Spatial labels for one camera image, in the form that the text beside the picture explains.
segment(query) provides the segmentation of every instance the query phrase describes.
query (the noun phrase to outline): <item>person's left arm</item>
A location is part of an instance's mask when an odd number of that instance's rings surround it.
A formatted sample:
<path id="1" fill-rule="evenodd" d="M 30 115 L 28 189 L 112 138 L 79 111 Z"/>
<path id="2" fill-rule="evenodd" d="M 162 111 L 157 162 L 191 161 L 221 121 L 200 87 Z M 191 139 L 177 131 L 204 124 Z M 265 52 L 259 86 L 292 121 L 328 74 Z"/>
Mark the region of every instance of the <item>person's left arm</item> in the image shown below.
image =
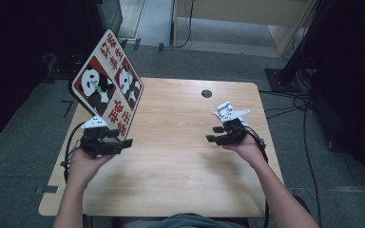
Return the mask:
<path id="1" fill-rule="evenodd" d="M 74 152 L 69 167 L 67 186 L 53 228 L 83 227 L 83 195 L 88 183 L 114 156 L 93 159 L 82 149 Z"/>

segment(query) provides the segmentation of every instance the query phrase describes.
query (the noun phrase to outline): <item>wooden desk panel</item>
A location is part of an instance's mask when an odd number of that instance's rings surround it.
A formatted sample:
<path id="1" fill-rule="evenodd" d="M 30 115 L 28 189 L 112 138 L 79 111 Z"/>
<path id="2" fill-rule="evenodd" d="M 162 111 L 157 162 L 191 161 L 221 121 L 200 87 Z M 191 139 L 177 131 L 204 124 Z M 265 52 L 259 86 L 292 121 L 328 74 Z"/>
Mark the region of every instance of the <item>wooden desk panel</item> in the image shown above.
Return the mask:
<path id="1" fill-rule="evenodd" d="M 170 79 L 142 79 L 144 94 L 123 150 L 99 171 L 84 197 L 90 216 L 168 217 L 198 213 L 208 217 L 262 217 L 265 197 L 254 170 L 234 152 L 207 142 L 205 135 L 221 125 L 212 114 L 230 101 L 236 110 L 251 109 L 243 116 L 267 144 L 270 165 L 282 180 L 258 89 L 250 83 Z M 212 91 L 203 98 L 202 91 Z M 90 115 L 78 106 L 71 131 Z M 74 141 L 83 135 L 75 134 Z M 61 149 L 48 185 L 60 186 L 46 193 L 39 211 L 55 216 L 64 192 L 65 147 Z"/>

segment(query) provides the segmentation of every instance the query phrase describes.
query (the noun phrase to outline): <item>desk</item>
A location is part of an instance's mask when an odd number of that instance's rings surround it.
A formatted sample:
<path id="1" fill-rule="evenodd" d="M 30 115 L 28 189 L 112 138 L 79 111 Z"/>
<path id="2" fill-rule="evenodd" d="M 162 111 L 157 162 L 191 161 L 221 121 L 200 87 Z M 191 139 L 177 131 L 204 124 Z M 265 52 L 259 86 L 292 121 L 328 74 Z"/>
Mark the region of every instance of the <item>desk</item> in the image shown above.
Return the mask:
<path id="1" fill-rule="evenodd" d="M 177 21 L 189 18 L 192 0 L 175 0 L 174 46 Z M 192 18 L 268 25 L 279 55 L 283 55 L 298 30 L 312 15 L 317 0 L 196 0 Z"/>
<path id="2" fill-rule="evenodd" d="M 205 135 L 221 125 L 212 114 L 230 101 L 264 138 L 269 163 L 282 180 L 257 86 L 193 80 L 142 78 L 144 93 L 129 129 L 131 148 L 100 169 L 84 197 L 89 216 L 168 217 L 198 213 L 207 217 L 263 217 L 265 196 L 254 170 L 234 152 L 207 142 Z M 210 90 L 211 98 L 202 91 Z M 45 193 L 39 212 L 57 214 L 65 182 L 63 167 L 69 132 L 90 115 L 79 105 Z M 78 130 L 74 139 L 82 137 Z"/>

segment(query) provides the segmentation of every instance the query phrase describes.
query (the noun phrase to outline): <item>person's right arm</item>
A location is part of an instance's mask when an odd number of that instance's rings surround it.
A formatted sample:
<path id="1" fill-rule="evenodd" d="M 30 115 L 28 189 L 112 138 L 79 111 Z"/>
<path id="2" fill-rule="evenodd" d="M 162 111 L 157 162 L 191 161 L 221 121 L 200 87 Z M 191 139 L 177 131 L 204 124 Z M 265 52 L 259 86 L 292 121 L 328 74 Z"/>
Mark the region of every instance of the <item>person's right arm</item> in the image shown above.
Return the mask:
<path id="1" fill-rule="evenodd" d="M 237 152 L 254 168 L 277 227 L 318 227 L 265 161 L 251 136 L 247 135 L 240 145 L 224 145 L 223 148 Z"/>

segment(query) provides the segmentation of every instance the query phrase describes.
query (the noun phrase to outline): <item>person's right hand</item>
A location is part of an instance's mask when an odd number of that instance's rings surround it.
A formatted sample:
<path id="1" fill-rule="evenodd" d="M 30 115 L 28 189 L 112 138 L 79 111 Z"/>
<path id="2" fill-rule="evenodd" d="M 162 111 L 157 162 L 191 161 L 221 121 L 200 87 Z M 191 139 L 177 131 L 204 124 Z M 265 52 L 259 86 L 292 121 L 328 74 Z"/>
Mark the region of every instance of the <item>person's right hand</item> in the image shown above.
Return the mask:
<path id="1" fill-rule="evenodd" d="M 223 149 L 237 152 L 252 167 L 257 162 L 266 162 L 253 137 L 247 135 L 239 145 L 224 145 Z"/>

